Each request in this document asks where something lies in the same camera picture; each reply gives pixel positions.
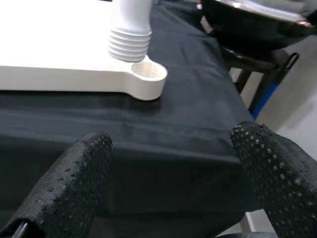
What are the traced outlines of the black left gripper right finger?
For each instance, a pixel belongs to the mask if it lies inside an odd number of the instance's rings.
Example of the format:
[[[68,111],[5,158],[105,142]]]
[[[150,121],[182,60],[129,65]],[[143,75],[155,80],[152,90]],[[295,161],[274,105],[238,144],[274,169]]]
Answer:
[[[243,121],[231,142],[279,238],[317,236],[317,162],[263,124]]]

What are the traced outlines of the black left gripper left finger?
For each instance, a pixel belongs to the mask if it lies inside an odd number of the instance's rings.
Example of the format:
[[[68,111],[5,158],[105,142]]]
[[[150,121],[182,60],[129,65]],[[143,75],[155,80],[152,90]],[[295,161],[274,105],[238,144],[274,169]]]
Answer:
[[[38,180],[0,232],[2,238],[86,238],[112,158],[105,132],[85,135]]]

